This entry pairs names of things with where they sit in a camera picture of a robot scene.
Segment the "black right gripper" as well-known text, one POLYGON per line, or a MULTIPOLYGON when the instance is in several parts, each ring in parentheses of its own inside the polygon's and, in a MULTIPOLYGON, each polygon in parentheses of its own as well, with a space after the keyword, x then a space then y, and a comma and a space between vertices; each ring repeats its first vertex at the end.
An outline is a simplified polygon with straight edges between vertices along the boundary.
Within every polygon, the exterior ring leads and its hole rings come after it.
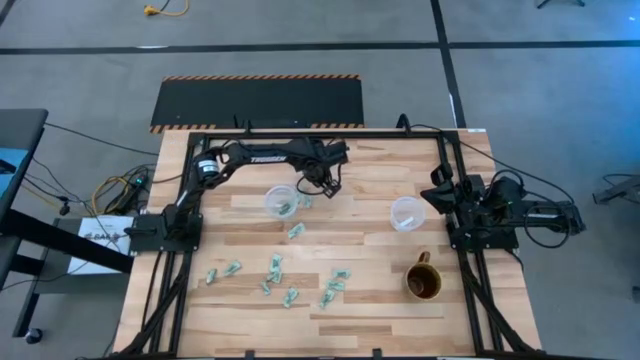
POLYGON ((440 164, 430 174, 433 188, 423 190, 421 196, 441 215, 454 212, 456 215, 470 215, 474 210, 474 185, 470 177, 464 177, 454 186, 453 170, 448 163, 440 164))

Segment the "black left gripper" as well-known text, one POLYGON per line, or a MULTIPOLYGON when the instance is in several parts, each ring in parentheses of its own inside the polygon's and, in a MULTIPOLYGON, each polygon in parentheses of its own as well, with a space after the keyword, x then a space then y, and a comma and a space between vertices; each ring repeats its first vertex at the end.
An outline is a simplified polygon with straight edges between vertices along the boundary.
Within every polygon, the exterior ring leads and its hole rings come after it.
POLYGON ((348 161, 348 150, 345 142, 312 142, 310 153, 301 158, 300 171, 303 177, 308 181, 323 181, 322 194, 332 198, 342 188, 340 180, 332 180, 332 168, 348 161))

